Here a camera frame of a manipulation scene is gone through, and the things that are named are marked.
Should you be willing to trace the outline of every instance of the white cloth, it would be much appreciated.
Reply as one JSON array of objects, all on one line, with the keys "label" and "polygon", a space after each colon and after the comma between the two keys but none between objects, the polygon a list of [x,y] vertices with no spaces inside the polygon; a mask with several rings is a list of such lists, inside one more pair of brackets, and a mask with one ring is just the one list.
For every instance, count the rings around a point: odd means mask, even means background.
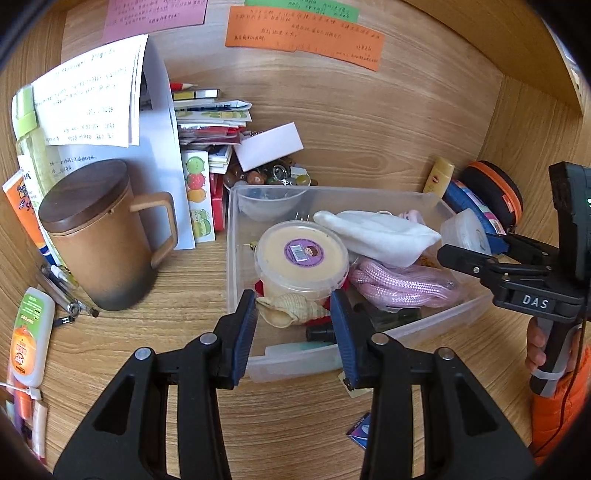
[{"label": "white cloth", "polygon": [[384,213],[321,210],[314,221],[336,233],[349,251],[402,268],[441,239],[428,226]]}]

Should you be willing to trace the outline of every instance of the orange label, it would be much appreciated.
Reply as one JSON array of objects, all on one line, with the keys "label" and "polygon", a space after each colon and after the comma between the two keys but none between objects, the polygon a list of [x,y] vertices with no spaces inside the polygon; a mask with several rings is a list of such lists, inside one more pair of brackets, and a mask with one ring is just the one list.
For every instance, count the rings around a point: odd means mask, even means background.
[{"label": "orange label", "polygon": [[27,330],[22,326],[14,330],[12,334],[12,344],[10,349],[10,359],[12,367],[21,375],[30,375],[35,367],[35,351],[37,343]]},{"label": "orange label", "polygon": [[227,47],[306,51],[377,72],[384,35],[325,15],[287,8],[230,7]]},{"label": "orange label", "polygon": [[37,222],[37,217],[33,211],[31,199],[27,193],[25,180],[22,177],[22,174],[15,174],[3,185],[3,188],[10,205],[12,205],[13,210],[16,212],[18,219],[31,237],[31,240],[35,242],[37,248],[40,249],[45,247],[46,243],[41,234],[39,222]]}]

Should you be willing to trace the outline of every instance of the pink rope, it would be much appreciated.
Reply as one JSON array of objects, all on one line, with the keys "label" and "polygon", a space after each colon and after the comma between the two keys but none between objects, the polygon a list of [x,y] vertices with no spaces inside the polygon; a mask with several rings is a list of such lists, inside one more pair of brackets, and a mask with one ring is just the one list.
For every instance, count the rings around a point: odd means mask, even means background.
[{"label": "pink rope", "polygon": [[349,280],[378,307],[441,308],[451,306],[463,294],[457,282],[436,268],[386,268],[368,258],[349,273]]}]

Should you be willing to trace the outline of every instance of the human hand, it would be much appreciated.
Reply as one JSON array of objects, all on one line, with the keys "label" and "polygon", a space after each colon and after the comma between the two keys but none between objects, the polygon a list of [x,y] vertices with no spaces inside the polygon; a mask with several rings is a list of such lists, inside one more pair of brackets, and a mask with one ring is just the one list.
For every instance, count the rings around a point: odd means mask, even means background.
[{"label": "human hand", "polygon": [[[572,372],[577,361],[577,347],[581,338],[581,330],[577,330],[573,335],[573,343],[570,347],[570,357],[566,364],[566,372]],[[538,319],[532,317],[530,324],[527,326],[527,357],[525,359],[525,367],[530,372],[536,368],[541,367],[546,362],[546,354],[542,351],[548,339],[540,327],[538,327]]]}]

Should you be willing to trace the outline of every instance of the wooden lid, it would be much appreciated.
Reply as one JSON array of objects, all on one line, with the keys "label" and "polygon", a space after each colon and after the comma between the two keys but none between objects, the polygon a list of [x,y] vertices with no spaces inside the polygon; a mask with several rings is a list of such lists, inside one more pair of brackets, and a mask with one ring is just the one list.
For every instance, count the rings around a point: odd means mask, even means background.
[{"label": "wooden lid", "polygon": [[57,182],[39,206],[39,220],[50,233],[79,227],[108,210],[129,183],[123,160],[85,165]]}]

